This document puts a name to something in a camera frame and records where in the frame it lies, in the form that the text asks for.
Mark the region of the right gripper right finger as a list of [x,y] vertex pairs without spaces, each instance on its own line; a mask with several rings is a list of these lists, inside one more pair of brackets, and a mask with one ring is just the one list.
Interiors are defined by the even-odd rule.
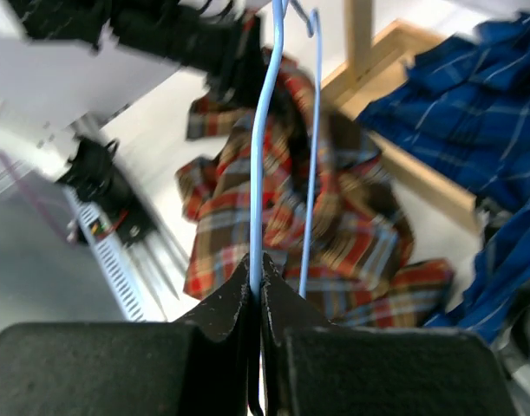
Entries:
[[328,322],[263,256],[269,415],[517,414],[494,354],[451,328],[344,328]]

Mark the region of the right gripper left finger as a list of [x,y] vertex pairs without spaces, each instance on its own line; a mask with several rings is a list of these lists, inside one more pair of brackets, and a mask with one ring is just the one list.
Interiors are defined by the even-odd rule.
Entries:
[[259,415],[249,262],[173,322],[0,333],[0,415]]

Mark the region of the red brown plaid shirt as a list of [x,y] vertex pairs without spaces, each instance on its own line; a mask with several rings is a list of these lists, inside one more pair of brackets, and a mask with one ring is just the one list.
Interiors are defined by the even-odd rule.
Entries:
[[[311,240],[306,298],[332,322],[417,327],[448,293],[454,272],[435,258],[411,263],[413,232],[381,154],[352,120],[316,105],[305,72],[284,59],[278,86],[288,112],[268,118],[263,150],[263,248],[297,287]],[[225,136],[212,159],[176,173],[183,213],[196,225],[185,292],[211,295],[249,250],[253,113],[205,95],[188,112],[190,139]]]

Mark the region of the light blue hanger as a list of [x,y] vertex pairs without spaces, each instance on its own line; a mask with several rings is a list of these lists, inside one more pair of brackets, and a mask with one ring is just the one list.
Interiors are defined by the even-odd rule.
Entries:
[[276,86],[278,71],[284,51],[285,14],[292,7],[305,23],[308,37],[316,40],[315,95],[311,137],[311,161],[309,185],[307,191],[306,212],[304,221],[303,253],[301,260],[298,293],[306,296],[306,284],[311,249],[312,206],[317,170],[317,139],[321,105],[320,81],[322,75],[323,37],[318,9],[306,12],[298,1],[277,0],[272,3],[274,44],[265,80],[258,98],[254,114],[251,141],[251,185],[250,185],[250,249],[249,249],[249,284],[252,298],[260,300],[260,287],[263,277],[262,251],[262,200],[263,200],[263,149],[266,118],[268,115],[273,90]]

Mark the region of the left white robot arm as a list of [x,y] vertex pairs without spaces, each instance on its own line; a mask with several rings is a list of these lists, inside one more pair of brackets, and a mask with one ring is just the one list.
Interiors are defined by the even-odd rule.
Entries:
[[0,1],[0,98],[65,127],[116,113],[182,67],[218,100],[252,107],[261,45],[242,1]]

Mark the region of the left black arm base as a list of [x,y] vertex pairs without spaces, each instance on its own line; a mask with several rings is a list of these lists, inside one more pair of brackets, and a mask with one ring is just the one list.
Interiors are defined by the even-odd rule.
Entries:
[[79,135],[75,157],[69,159],[69,170],[57,182],[75,190],[82,203],[97,205],[108,219],[88,221],[89,234],[97,243],[115,233],[130,246],[156,230],[156,225],[137,198],[132,186],[114,163],[118,141],[106,145]]

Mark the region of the blue plaid shirt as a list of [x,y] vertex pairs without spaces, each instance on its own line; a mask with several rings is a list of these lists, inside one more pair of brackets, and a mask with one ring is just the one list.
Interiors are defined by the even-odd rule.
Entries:
[[475,31],[476,42],[451,36],[417,55],[358,121],[503,214],[462,302],[429,320],[491,342],[530,280],[530,12]]

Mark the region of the wooden clothes rack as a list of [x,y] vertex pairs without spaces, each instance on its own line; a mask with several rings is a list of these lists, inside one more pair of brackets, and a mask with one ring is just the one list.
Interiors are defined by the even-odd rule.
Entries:
[[[437,46],[443,37],[402,20],[393,21],[375,36],[371,1],[345,1],[344,12],[347,59],[322,82],[322,92],[355,119],[370,102],[399,88],[406,81],[405,65]],[[481,230],[472,193],[378,133],[371,138],[381,148],[387,170],[397,179],[464,229]]]

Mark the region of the aluminium mounting rail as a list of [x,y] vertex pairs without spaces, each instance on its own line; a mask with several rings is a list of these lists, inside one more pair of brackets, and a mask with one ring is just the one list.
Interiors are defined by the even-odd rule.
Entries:
[[57,180],[84,135],[107,137],[92,115],[57,128],[0,113],[0,329],[16,322],[172,321],[177,317],[188,257],[149,196],[125,166],[114,163],[156,225],[126,246],[113,233],[97,243],[89,220],[108,219]]

